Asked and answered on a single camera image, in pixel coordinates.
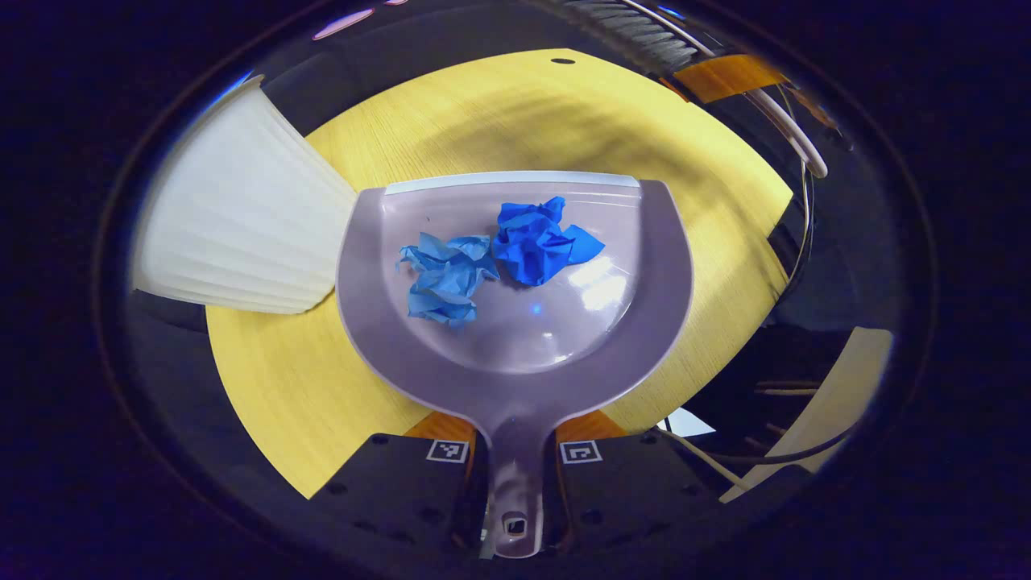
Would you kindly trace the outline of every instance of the gray dustpan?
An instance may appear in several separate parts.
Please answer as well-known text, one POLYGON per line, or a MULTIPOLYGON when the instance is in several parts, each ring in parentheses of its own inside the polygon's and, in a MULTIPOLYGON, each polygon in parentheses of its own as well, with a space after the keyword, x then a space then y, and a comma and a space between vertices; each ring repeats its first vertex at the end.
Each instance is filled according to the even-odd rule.
POLYGON ((498 555, 540 549, 543 448, 563 421, 619 399, 659 365, 684 328, 692 263, 661 181, 568 171, 435 177, 361 192, 337 267, 355 348, 394 388, 462 417, 490 446, 486 527, 498 555), (590 262, 539 286, 487 280, 477 318, 453 330, 407 315, 414 272, 395 264, 425 231, 494 234, 503 202, 566 198, 562 226, 603 241, 590 262))

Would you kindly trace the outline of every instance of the dark background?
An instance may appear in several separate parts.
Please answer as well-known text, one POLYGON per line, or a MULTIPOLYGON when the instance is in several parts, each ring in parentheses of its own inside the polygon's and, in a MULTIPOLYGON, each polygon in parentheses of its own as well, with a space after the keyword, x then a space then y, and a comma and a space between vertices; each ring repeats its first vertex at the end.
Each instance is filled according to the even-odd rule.
MULTIPOLYGON (((849 486, 853 500, 789 531, 790 550, 780 542, 771 553, 758 536, 728 568, 1028 575, 1023 8, 723 5, 829 73, 898 147, 925 196, 942 299, 924 390, 849 486)), ((328 576, 220 516, 147 447, 105 386, 88 289, 104 200, 145 128, 294 6, 5 10, 3 165, 14 185, 3 212, 13 289, 5 351, 14 364, 0 389, 0 578, 328 576)))

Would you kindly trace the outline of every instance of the dustpan handle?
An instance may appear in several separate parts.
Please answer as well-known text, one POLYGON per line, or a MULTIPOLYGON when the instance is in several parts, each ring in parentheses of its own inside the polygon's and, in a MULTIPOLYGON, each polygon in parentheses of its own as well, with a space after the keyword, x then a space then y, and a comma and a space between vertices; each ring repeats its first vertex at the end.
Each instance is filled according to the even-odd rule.
POLYGON ((491 434, 488 539, 502 557, 525 558, 540 550, 543 535, 541 471, 551 430, 511 420, 491 434))

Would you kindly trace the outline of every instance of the wooden table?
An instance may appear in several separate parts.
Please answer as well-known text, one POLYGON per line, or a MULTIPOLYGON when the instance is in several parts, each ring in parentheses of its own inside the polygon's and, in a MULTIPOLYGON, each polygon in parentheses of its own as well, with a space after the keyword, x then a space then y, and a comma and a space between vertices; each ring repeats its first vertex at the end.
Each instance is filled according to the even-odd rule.
MULTIPOLYGON (((774 170, 699 107, 574 50, 435 71, 342 112, 308 141, 356 191, 513 169, 665 181, 694 251, 694 302, 665 363, 603 410, 628 432, 655 425, 701 389, 753 335, 786 282, 766 241, 791 199, 774 170), (575 63, 552 62, 557 58, 575 63)), ((208 308, 207 320, 236 413, 305 497, 370 434, 403 434, 428 414, 361 361, 333 295, 301 315, 208 308)))

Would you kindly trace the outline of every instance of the crumpled blue paper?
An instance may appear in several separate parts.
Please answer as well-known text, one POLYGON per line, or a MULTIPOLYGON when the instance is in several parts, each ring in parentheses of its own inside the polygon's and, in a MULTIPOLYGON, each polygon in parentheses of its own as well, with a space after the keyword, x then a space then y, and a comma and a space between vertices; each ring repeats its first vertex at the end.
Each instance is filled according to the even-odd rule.
POLYGON ((501 204, 494 257, 505 263, 512 277, 540 285, 567 265, 594 258, 605 246, 577 226, 562 231, 559 221, 565 205, 562 197, 540 205, 501 204))
POLYGON ((444 243, 428 233, 419 234, 419 245, 401 247, 402 262, 410 262, 419 277, 408 289, 408 316, 442 322, 452 329, 476 320, 470 300, 484 279, 498 278, 491 257, 491 238, 466 235, 444 243))

